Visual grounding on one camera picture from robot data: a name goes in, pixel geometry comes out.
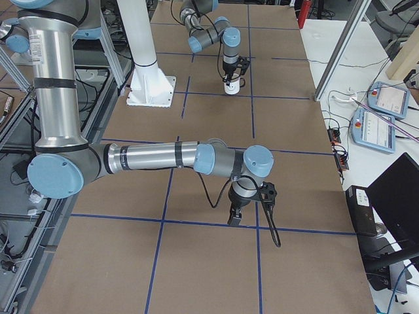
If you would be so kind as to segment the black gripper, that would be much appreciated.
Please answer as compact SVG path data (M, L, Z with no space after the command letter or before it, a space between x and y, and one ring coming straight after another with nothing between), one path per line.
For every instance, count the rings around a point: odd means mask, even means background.
M242 208L251 201L260 200L254 181L248 178L234 181L228 191L228 198L231 202L230 215L227 221L229 226L239 226L242 220Z
M223 61L223 71L224 71L223 82L224 83L230 82L230 76L232 76L235 70L237 69L237 64L238 64L237 62L227 63Z

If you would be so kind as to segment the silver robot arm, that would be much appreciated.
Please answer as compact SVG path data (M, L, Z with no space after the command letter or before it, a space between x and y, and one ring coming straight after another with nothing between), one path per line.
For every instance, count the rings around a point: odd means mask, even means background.
M239 56L241 33L239 29L231 26L227 18L220 16L210 22L209 27L201 25L200 18L213 12L218 4L218 1L184 1L179 10L179 18L189 32L188 43L192 52L201 52L216 43L223 48L225 74L222 79L227 86L230 86L237 69L240 69L240 75L246 73L249 59Z
M190 168L204 182L201 173L228 178L231 182L228 225L239 225L242 207L259 201L268 225L274 227L273 208L277 195L272 183L263 182L274 164L272 153L255 145L244 152L227 148L220 139L177 141L150 145L118 146L90 144L81 134L75 80L73 38L83 26L101 20L99 1L10 1L19 8L18 20L28 32L33 64L33 85L39 106L41 137L35 157L27 168L30 184L48 198L63 199L78 194L87 184L106 174L130 170ZM135 64L128 97L129 105L169 107L175 77L159 68L145 1L117 1ZM223 69L230 83L240 59L240 32L217 19L208 37L224 44ZM208 201L210 198L204 185Z

